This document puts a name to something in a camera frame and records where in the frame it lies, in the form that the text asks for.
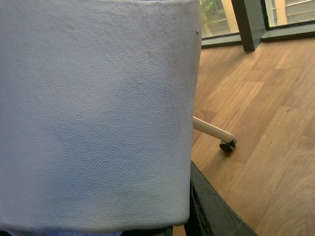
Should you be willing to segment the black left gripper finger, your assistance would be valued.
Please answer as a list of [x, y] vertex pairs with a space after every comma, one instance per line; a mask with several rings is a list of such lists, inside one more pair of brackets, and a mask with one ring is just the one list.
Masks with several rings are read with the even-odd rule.
[[255, 236], [197, 166], [190, 165], [188, 236]]

